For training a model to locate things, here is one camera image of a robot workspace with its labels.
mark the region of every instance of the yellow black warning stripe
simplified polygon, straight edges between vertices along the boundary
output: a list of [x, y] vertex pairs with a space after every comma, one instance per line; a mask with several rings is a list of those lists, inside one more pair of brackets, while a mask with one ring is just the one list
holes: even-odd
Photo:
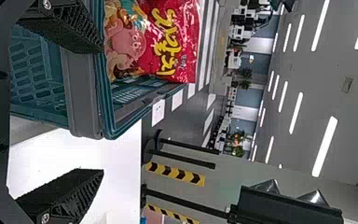
[[147, 203], [146, 204], [146, 208], [148, 208], [149, 210], [153, 211], [153, 212], [157, 212], [157, 213], [160, 213], [164, 216], [167, 216], [167, 217], [173, 217], [175, 219], [178, 219], [178, 220], [181, 220], [181, 221], [184, 221], [184, 222], [187, 222], [188, 224], [200, 224], [199, 221], [197, 221], [196, 219], [194, 218], [191, 218], [191, 217], [185, 217], [183, 215], [180, 215], [180, 214], [177, 214], [175, 212], [172, 212], [172, 211], [169, 211], [169, 210], [166, 210], [166, 209], [162, 209], [160, 207], [157, 207], [155, 205], [152, 205], [150, 203]]
[[204, 187], [205, 185], [205, 175], [198, 175], [193, 172], [172, 168], [155, 162], [149, 162], [145, 166], [145, 169], [148, 172], [152, 172], [157, 175], [164, 175], [175, 180], [180, 180], [189, 184], [196, 185], [198, 187]]

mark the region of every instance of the white label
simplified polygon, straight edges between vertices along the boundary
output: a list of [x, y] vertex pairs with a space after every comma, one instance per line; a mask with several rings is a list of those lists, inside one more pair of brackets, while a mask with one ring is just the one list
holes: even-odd
[[214, 112], [214, 109], [211, 111], [211, 113], [209, 114], [208, 118], [205, 120], [204, 132], [203, 132], [203, 134], [205, 134], [206, 131], [208, 131], [208, 128], [209, 128], [209, 126], [210, 126], [211, 123], [212, 123], [212, 120], [213, 120], [213, 112]]
[[188, 84], [188, 96], [187, 99], [190, 99], [196, 93], [196, 84], [190, 83]]
[[206, 107], [206, 110], [209, 110], [211, 105], [213, 104], [214, 100], [216, 99], [216, 94], [209, 94], [208, 96], [208, 105]]
[[165, 100], [160, 100], [155, 105], [153, 105], [152, 127], [154, 127], [156, 124], [162, 121], [164, 119], [164, 115], [165, 115]]
[[177, 92], [172, 98], [172, 111], [179, 107], [183, 102], [183, 90]]

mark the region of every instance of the potted plant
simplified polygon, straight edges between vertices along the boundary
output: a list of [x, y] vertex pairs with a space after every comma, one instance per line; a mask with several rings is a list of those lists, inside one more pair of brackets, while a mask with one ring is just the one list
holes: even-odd
[[238, 87], [249, 90], [252, 84], [253, 70], [251, 68], [242, 68], [234, 73], [234, 81], [238, 83]]

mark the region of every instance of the wall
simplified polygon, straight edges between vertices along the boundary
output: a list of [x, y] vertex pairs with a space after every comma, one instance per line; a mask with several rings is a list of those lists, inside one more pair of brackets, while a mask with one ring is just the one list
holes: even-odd
[[253, 108], [260, 107], [263, 98], [263, 90], [249, 89], [237, 90], [235, 105], [249, 106]]
[[11, 147], [7, 187], [13, 198], [76, 169], [103, 169], [103, 182], [81, 224], [139, 224], [142, 122], [116, 141], [73, 137], [58, 129]]
[[[187, 183], [154, 175], [143, 170], [143, 181], [147, 183], [150, 189], [224, 211], [227, 206], [238, 202], [241, 185], [252, 186], [275, 178], [279, 182], [282, 194], [298, 197], [315, 189], [320, 189], [331, 206], [343, 211], [345, 218], [358, 221], [358, 188], [355, 186], [321, 178], [313, 178], [310, 175], [294, 171], [280, 170], [277, 167], [266, 164], [251, 163], [227, 155], [210, 156], [195, 151], [184, 151], [179, 147], [165, 147], [163, 150], [199, 160], [215, 162], [216, 170], [208, 170], [191, 164], [155, 157], [153, 158], [154, 162], [206, 175], [206, 181], [204, 188], [194, 187]], [[195, 218], [201, 223], [227, 223], [226, 220], [193, 211], [173, 203], [164, 202], [152, 197], [148, 197], [147, 200], [162, 208]]]

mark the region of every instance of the snack bag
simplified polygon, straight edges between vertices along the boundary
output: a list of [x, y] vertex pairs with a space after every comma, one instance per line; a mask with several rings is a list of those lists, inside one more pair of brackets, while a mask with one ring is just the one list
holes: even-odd
[[196, 82], [197, 0], [105, 0], [105, 56], [110, 81], [155, 75]]

